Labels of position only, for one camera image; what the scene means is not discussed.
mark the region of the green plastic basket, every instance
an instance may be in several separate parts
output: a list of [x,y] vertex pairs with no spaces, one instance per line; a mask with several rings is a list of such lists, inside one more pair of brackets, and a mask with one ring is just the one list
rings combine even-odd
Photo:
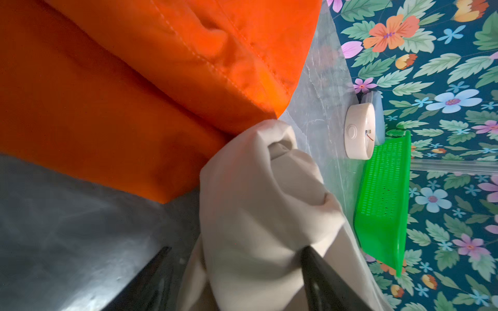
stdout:
[[403,267],[411,134],[387,139],[376,146],[365,165],[355,211],[355,231],[365,253],[396,269]]

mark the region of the orange fabric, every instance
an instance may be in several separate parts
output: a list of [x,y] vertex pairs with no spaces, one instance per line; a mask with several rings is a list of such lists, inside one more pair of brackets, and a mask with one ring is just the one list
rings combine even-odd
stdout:
[[47,2],[0,0],[0,152],[159,202],[194,188],[231,135],[283,113],[320,10]]

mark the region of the marble surface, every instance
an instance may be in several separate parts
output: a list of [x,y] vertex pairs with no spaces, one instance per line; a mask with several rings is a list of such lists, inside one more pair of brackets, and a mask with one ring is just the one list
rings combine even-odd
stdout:
[[[343,126],[357,103],[326,4],[298,89],[282,116],[352,220],[363,162],[347,159]],[[199,235],[198,191],[166,205],[0,155],[0,306],[100,310],[163,246],[173,265],[167,310]]]

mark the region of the white fabric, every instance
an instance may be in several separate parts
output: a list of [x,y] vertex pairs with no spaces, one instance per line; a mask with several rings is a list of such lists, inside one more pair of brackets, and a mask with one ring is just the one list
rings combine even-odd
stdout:
[[179,311],[307,310],[298,251],[312,245],[376,311],[385,302],[336,198],[292,128],[267,120],[201,171],[201,237]]

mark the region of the blue flower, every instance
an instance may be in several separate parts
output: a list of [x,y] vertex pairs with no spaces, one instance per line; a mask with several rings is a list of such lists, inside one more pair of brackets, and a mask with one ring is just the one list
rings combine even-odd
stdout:
[[479,183],[487,183],[489,175],[477,175],[474,177]]
[[418,291],[419,296],[429,297],[429,295],[426,293],[429,291],[429,289],[427,287],[423,287],[422,285],[417,284],[417,287],[415,288],[415,290]]
[[477,196],[477,192],[482,191],[481,189],[476,189],[474,185],[469,185],[468,187],[464,187],[464,189],[467,189],[467,191],[465,191],[466,194],[472,194],[474,197]]
[[428,262],[426,262],[426,263],[421,262],[420,264],[421,264],[421,266],[419,268],[424,270],[424,273],[427,273],[427,271],[434,271],[431,267],[429,267]]
[[493,110],[493,109],[495,109],[496,106],[498,106],[498,104],[495,104],[495,102],[481,104],[481,110],[483,110],[483,109]]
[[422,107],[424,104],[432,104],[432,101],[428,101],[429,97],[425,97],[422,100],[415,100],[414,104],[411,104],[412,106],[418,106],[419,108]]
[[454,211],[453,216],[458,216],[458,218],[462,218],[463,215],[466,215],[467,213],[462,211],[461,209],[452,209]]
[[476,304],[479,306],[480,304],[483,304],[483,306],[489,307],[490,304],[486,302],[490,297],[488,295],[481,295],[477,290],[472,290],[474,294],[469,294],[470,297],[474,298],[476,300]]
[[410,198],[412,198],[413,196],[417,196],[417,195],[420,194],[420,192],[417,192],[417,187],[410,189],[408,191],[408,193],[410,193]]
[[483,148],[483,153],[496,153],[498,151],[498,148]]
[[428,188],[431,188],[432,190],[436,188],[441,188],[440,185],[437,184],[437,181],[429,181],[429,184],[427,185]]
[[459,26],[457,29],[455,29],[455,31],[452,31],[451,29],[449,28],[446,28],[443,32],[445,34],[445,36],[442,36],[441,38],[438,38],[437,40],[438,41],[442,41],[444,39],[446,39],[446,41],[444,41],[444,44],[448,44],[451,42],[451,39],[455,38],[455,39],[460,39],[462,38],[464,35],[462,34],[459,34],[460,31],[462,31],[463,29],[465,28],[465,25],[461,25]]
[[447,91],[447,92],[458,93],[458,91],[459,91],[460,89],[466,89],[466,88],[468,88],[468,87],[469,87],[469,85],[463,85],[463,84],[464,84],[464,81],[460,81],[460,82],[458,82],[458,84],[457,84],[457,85],[450,84],[450,85],[448,85],[450,88],[449,88],[449,89],[447,89],[446,91]]
[[441,243],[437,243],[437,245],[441,246],[441,248],[443,250],[446,250],[446,251],[453,250],[453,248],[451,248],[451,245],[453,245],[452,242],[441,242]]

